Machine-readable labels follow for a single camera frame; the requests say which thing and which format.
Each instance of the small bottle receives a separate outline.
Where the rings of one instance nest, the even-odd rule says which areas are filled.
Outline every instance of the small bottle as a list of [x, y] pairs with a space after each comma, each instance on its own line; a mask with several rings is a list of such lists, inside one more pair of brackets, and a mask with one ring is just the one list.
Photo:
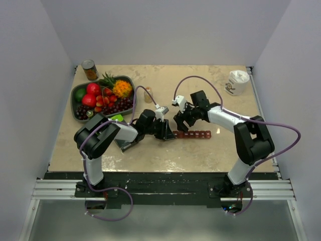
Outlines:
[[[150, 87], [146, 87], [146, 90], [150, 93], [150, 95], [152, 96], [152, 90]], [[149, 96], [149, 94], [146, 93], [146, 91], [144, 91], [144, 100], [146, 103], [152, 103], [152, 99]]]
[[91, 111], [91, 110], [88, 110], [88, 111], [86, 112], [86, 115], [88, 116], [89, 119], [91, 119], [91, 118], [94, 116], [94, 112]]

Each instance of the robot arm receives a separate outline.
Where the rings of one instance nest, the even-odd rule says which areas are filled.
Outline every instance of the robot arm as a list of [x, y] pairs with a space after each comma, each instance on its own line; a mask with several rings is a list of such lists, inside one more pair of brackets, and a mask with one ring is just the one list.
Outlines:
[[[202, 119], [234, 133], [239, 159], [225, 178], [224, 191], [230, 193], [233, 189], [245, 184], [247, 174], [256, 162], [274, 151], [272, 138], [266, 125], [244, 121], [224, 112], [218, 103], [210, 104], [203, 91], [191, 94], [191, 99], [193, 104], [188, 103], [183, 96], [177, 96], [173, 100], [173, 105], [180, 107], [180, 111], [174, 116], [179, 131], [188, 131], [184, 122], [191, 127], [196, 120]], [[264, 121], [260, 116], [243, 117]]]
[[[167, 107], [159, 107], [157, 105], [155, 112], [145, 109], [136, 123], [130, 126], [122, 125], [121, 123], [111, 123], [91, 136], [83, 147], [90, 183], [95, 186], [102, 181], [101, 156], [113, 140], [116, 140], [116, 143], [124, 152], [143, 140], [145, 135], [154, 135], [160, 140], [174, 139], [175, 136], [169, 127], [169, 121], [164, 119], [164, 115], [167, 112]], [[104, 115], [97, 114], [86, 123], [74, 136], [77, 148], [79, 149], [89, 134], [106, 121], [108, 119]]]

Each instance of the tin can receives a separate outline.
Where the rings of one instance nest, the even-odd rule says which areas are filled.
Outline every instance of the tin can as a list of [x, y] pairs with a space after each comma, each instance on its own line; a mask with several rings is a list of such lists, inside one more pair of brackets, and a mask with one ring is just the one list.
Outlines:
[[94, 61], [91, 59], [85, 60], [81, 63], [81, 67], [84, 69], [87, 79], [96, 80], [99, 77]]

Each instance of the beige tabletop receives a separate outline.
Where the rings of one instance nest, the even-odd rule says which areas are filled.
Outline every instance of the beige tabletop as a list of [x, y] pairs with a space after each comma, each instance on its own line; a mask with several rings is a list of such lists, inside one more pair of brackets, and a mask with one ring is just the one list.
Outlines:
[[[102, 73], [114, 76], [126, 75], [132, 79], [135, 86], [150, 86], [154, 98], [160, 106], [167, 106], [169, 112], [166, 118], [172, 131], [176, 130], [173, 116], [178, 107], [171, 106], [174, 90], [178, 82], [188, 75], [200, 75], [212, 82], [222, 95], [224, 107], [239, 114], [255, 116], [258, 109], [255, 103], [251, 83], [247, 85], [240, 96], [231, 96], [224, 91], [224, 83], [232, 70], [244, 70], [244, 66], [196, 66], [196, 65], [97, 65]], [[81, 66], [78, 66], [73, 87], [88, 82]], [[190, 94], [204, 90], [210, 102], [219, 102], [215, 91], [200, 79], [186, 80], [179, 88], [178, 94], [184, 95], [190, 101]], [[152, 103], [143, 100], [143, 90], [138, 90], [135, 118], [146, 108], [155, 110]], [[57, 142], [54, 148], [49, 171], [83, 171], [81, 156], [73, 140], [75, 133], [83, 124], [73, 119], [70, 98], [66, 105], [64, 117], [60, 126]], [[116, 143], [112, 143], [102, 156], [103, 171], [133, 171], [133, 172], [228, 172], [237, 160], [234, 134], [226, 129], [198, 120], [190, 130], [210, 130], [212, 138], [175, 139], [161, 141], [154, 136], [145, 136], [138, 145], [124, 153]], [[256, 171], [273, 172], [270, 161], [260, 165]]]

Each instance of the paper cup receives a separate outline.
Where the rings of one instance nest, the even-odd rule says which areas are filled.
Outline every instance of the paper cup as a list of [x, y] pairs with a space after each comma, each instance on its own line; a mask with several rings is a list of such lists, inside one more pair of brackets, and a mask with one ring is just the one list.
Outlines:
[[225, 83], [225, 91], [230, 95], [240, 95], [246, 88], [250, 80], [248, 73], [242, 70], [234, 70], [230, 72], [229, 79]]

